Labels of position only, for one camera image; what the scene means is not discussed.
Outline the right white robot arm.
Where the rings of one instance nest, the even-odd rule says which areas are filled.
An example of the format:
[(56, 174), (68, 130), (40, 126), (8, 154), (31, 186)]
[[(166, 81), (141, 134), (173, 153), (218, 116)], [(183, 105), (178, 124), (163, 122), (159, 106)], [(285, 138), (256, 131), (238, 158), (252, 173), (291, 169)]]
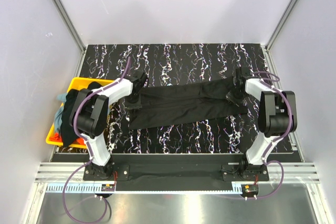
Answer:
[(279, 82), (280, 78), (273, 73), (251, 72), (239, 67), (235, 74), (235, 84), (226, 95), (227, 100), (240, 105), (244, 98), (252, 96), (259, 101), (259, 133), (234, 171), (242, 179), (250, 180), (266, 171), (267, 158), (272, 150), (296, 130), (296, 96), (292, 91), (276, 88), (273, 83)]

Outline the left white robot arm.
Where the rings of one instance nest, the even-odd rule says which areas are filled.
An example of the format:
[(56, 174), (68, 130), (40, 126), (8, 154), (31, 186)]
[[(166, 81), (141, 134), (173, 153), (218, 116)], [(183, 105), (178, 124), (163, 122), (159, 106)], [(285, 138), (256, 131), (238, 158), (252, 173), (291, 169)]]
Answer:
[(103, 180), (113, 175), (113, 161), (104, 140), (110, 105), (125, 99), (128, 110), (141, 108), (140, 90), (148, 76), (137, 71), (134, 76), (123, 74), (112, 83), (97, 89), (81, 89), (78, 92), (69, 124), (74, 132), (84, 140), (89, 152), (88, 174)]

